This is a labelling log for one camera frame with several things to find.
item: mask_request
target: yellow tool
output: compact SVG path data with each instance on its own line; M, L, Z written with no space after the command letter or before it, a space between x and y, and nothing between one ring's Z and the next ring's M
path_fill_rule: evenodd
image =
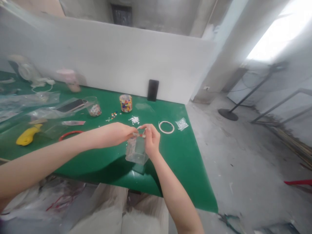
M19 136L16 140L17 145L26 146L30 144L33 141L33 136L40 132L40 127L42 124L35 124L33 127L28 128L25 132L22 133L22 135Z

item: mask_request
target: green table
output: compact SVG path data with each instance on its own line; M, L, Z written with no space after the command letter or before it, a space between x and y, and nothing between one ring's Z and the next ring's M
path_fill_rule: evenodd
M1 73L0 78L7 79L15 75ZM5 85L8 88L21 88L20 94L32 94L29 83L20 81ZM133 116L139 117L140 125L152 123L158 128L158 122L169 121L175 126L172 134L161 133L160 152L164 159L184 186L195 207L217 212L218 207L212 188L210 186L206 170L202 161L200 151L192 130L185 105L173 102L157 100L148 101L145 97L132 95L133 110L131 113L117 115L113 121L105 121L111 117L111 113L120 112L119 96L120 93L101 90L90 87L81 87L79 93L72 93L64 83L57 82L52 91L61 91L60 101L63 102L72 97L84 98L96 96L102 108L102 114L98 117L91 117L86 109L76 113L75 116L60 119L65 120L84 120L83 126L70 126L65 132L73 130L87 131L112 122L121 122L132 126L129 119ZM29 108L23 114L36 108ZM177 129L175 121L185 118L189 127L180 131ZM18 146L15 144L18 136L26 129L26 124L21 121L18 125L4 131L0 135L1 153L0 158L13 160L29 152L57 142L57 139L35 135L34 140L28 146ZM93 149L83 152L64 164L56 174L71 179L77 179L92 183L106 183L122 186L137 191L162 196L160 183L155 168L150 160L145 164L145 173L142 175L132 170L134 163L125 160L126 142L118 146L106 149Z

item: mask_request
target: metal stand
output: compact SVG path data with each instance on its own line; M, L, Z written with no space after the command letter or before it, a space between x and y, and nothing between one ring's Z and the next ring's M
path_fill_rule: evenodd
M220 115L222 115L224 118L229 119L229 120L233 120L233 121L237 121L238 120L238 116L233 113L233 110L235 110L238 106L240 106L250 95L252 95L261 85L263 85L268 79L271 78L272 74L275 72L279 72L281 70L284 70L288 65L288 62L284 61L281 63L277 63L277 64L273 64L270 69L269 72L267 74L267 76L263 79L263 81L261 81L249 94L247 94L246 97L244 97L238 104L236 104L236 106L234 106L233 109L229 110L229 109L219 109L218 112Z
M272 107L271 109L269 109L267 112L263 113L263 114L260 115L259 117L257 117L257 118L255 118L254 120L252 120L251 123L253 123L253 124L254 124L254 123L255 123L255 124L261 123L261 124L270 124L270 125L272 125L273 123L270 123L270 122L259 122L258 120L261 119L263 116L267 115L268 113L270 113L272 110L278 108L280 105L282 105L283 103L285 103L286 101L288 101L289 99L291 99L293 96L295 96L295 95L298 94L298 93L304 93L304 94L307 94L307 95L309 95L309 96L312 96L312 90L300 88L300 89L298 89L297 91L293 92L291 95L289 95L287 98L285 98L284 100L280 101L278 104L276 104L275 106L273 106L273 107ZM282 124L287 123L287 122L293 120L294 118L297 118L298 116L300 116L300 115L302 115L302 114L304 114L304 113L306 113L306 112L308 112L308 111L310 111L310 110L312 110L312 106L309 107L309 108L307 108L307 109L305 109L305 110L303 110L303 111L301 111L301 112L299 112L298 114L295 114L294 116L292 116L292 117L290 117L290 118L284 120L283 122L279 123L279 124L276 125L275 127L279 127L279 126L281 126Z

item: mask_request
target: red ring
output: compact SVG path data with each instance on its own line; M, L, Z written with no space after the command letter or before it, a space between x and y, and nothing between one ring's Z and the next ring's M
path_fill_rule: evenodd
M71 131L71 132L65 133L63 136L61 136L61 137L59 138L58 141L62 141L64 137L66 137L66 136L68 136L68 135L70 135L70 134L74 134L74 133L83 133L83 131Z

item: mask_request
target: smartphone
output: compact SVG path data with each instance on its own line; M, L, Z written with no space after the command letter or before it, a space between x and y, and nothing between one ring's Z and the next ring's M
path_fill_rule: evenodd
M156 101L159 81L149 80L149 91L147 93L148 101Z
M62 106L56 110L63 112L63 113L66 113L66 112L74 111L74 110L82 107L83 105L84 105L84 101L82 99L78 99L78 100L73 101L71 103L68 103L65 106Z

